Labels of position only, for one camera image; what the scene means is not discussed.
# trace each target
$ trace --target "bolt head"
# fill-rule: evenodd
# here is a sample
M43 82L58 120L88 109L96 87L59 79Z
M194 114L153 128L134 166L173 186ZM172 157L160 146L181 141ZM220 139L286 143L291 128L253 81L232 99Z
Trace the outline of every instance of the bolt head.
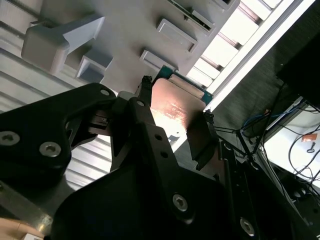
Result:
M181 212L185 212L188 209L187 200L180 194L173 195L172 198L174 206Z
M0 145L12 146L20 141L20 136L13 131L1 131L0 132Z
M41 144L39 151L43 156L55 158L61 153L61 147L53 141L47 141Z
M250 237L255 236L254 227L248 220L244 219L243 217L240 218L240 226Z

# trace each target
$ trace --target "copper plate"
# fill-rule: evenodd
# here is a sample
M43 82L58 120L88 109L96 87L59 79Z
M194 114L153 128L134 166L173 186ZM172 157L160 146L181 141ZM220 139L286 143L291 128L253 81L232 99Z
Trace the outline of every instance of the copper plate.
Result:
M164 128L168 137L183 135L205 107L203 101L167 79L158 79L152 87L151 112L155 124Z

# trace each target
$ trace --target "blue cable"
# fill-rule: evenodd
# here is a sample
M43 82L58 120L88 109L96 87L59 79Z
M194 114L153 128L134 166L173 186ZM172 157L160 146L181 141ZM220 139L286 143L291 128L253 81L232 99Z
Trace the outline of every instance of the blue cable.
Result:
M296 110L297 106L293 107L291 110L287 111L287 112L283 112L283 113L280 113L280 114L276 114L276 115L272 115L271 117L274 118L274 117L279 117L281 115L286 115L286 114L289 114L289 113L292 113L294 110ZM245 123L243 124L243 126L241 127L242 129L247 126L250 122L252 122L252 120L254 119L257 119L257 118L261 118L263 116L266 116L265 114L259 114L259 115L256 115L256 116L252 116L252 117L249 117Z

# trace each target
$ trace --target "orange label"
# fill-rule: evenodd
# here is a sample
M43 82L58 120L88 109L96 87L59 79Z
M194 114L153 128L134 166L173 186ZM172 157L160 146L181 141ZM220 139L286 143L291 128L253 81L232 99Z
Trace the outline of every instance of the orange label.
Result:
M317 139L318 134L313 133L302 137L302 142L311 142Z

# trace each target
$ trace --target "ribbed gray surface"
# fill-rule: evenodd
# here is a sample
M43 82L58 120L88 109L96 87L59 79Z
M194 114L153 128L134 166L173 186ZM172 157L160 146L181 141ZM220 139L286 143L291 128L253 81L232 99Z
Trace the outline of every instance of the ribbed gray surface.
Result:
M84 85L64 69L59 78L50 76L0 48L0 113L31 104L44 98ZM99 136L72 151L65 172L70 187L77 190L101 178L111 167L110 138Z

